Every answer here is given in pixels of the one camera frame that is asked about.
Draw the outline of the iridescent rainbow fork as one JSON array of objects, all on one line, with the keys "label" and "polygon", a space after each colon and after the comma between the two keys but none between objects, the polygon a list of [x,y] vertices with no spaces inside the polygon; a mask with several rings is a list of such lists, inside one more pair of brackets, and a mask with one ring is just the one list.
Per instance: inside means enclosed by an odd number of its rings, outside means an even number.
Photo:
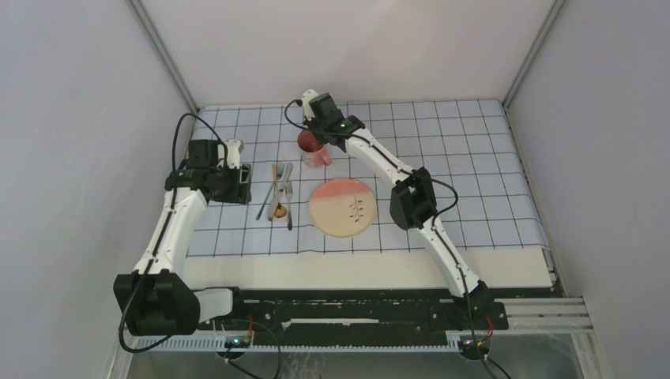
[{"label": "iridescent rainbow fork", "polygon": [[270,195],[273,193],[275,186],[278,183],[278,180],[281,178],[283,172],[284,172],[285,164],[284,163],[274,163],[273,164],[273,184],[270,186],[267,194],[265,195],[265,199],[262,202],[262,205],[255,217],[256,221],[259,221],[263,215],[263,212],[265,210],[265,207],[268,203]]}]

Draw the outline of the pink patterned mug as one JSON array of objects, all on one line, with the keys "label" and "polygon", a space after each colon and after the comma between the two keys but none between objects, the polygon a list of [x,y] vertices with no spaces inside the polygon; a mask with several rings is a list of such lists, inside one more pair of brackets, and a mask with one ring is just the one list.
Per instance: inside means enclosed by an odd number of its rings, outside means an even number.
[{"label": "pink patterned mug", "polygon": [[325,145],[318,142],[309,130],[303,130],[297,137],[297,145],[301,151],[302,161],[309,167],[327,167],[332,163]]}]

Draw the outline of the cream pink branch plate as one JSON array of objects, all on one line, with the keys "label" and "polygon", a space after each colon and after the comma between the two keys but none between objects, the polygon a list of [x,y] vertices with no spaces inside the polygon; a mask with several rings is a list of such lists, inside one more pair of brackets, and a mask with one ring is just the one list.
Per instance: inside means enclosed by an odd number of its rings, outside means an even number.
[{"label": "cream pink branch plate", "polygon": [[308,201],[311,222],[325,235],[352,238],[377,219],[377,199],[367,184],[353,178],[330,179]]}]

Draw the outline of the white checked tablecloth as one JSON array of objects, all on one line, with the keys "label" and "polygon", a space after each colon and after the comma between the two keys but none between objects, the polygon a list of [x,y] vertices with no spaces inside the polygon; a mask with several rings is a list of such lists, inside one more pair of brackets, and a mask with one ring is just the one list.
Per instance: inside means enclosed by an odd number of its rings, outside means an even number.
[{"label": "white checked tablecloth", "polygon": [[[344,114],[363,121],[384,147],[414,168],[425,167],[435,184],[442,222],[459,250],[548,247],[548,238],[521,167],[518,151],[495,100],[343,103]],[[400,230],[389,213],[390,188],[359,160],[330,148],[332,163],[308,167],[297,146],[296,123],[302,111],[279,105],[210,107],[201,112],[195,139],[236,138],[244,143],[242,160],[252,165],[248,205],[211,203],[200,218],[190,257],[251,256],[285,253],[385,253],[420,250],[420,238]],[[255,217],[273,184],[273,164],[292,162],[292,222],[288,230],[286,197],[274,218]],[[376,221],[353,238],[324,235],[310,220],[313,190],[333,178],[353,178],[372,189]]]}]

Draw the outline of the metal cutlery piece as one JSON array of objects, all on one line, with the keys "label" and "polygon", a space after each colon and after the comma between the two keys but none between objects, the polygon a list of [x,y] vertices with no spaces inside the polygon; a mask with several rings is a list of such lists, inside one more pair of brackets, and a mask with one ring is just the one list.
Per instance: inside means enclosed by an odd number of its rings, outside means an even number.
[{"label": "metal cutlery piece", "polygon": [[293,165],[292,162],[288,162],[288,163],[285,163],[283,165],[283,168],[281,170],[281,173],[278,176],[278,179],[277,179],[277,182],[276,182],[276,185],[275,185],[275,188],[274,188],[275,192],[274,192],[273,198],[269,202],[269,206],[268,206],[268,209],[267,209],[266,215],[268,217],[268,220],[272,220],[274,218],[276,208],[279,205],[280,199],[282,198],[284,188],[287,184],[287,181],[289,180],[289,178],[291,176],[291,173],[293,171],[293,167],[294,167],[294,165]]}]

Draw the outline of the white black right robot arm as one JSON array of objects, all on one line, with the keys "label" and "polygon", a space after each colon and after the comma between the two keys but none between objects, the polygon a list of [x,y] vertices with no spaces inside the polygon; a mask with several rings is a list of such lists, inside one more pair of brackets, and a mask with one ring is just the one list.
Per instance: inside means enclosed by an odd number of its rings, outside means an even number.
[{"label": "white black right robot arm", "polygon": [[354,115],[344,116],[328,93],[305,91],[297,103],[303,108],[302,125],[318,142],[339,148],[359,160],[390,187],[390,215],[402,230],[423,238],[448,291],[457,306],[457,320],[466,328],[478,328],[487,320],[495,298],[488,285],[468,266],[447,234],[438,210],[434,185],[456,190],[431,177],[424,168],[413,168],[376,139]]}]

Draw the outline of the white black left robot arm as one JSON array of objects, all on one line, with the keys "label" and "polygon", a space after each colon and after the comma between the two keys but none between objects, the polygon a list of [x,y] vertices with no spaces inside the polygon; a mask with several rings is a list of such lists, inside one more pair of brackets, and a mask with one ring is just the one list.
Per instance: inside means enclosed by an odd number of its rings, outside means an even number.
[{"label": "white black left robot arm", "polygon": [[242,163],[243,142],[192,140],[187,156],[165,180],[164,205],[141,259],[119,274],[113,292],[122,328],[133,336],[189,335],[214,317],[226,328],[241,327],[247,308],[228,288],[195,291],[183,279],[191,241],[207,206],[250,201],[251,166]]}]

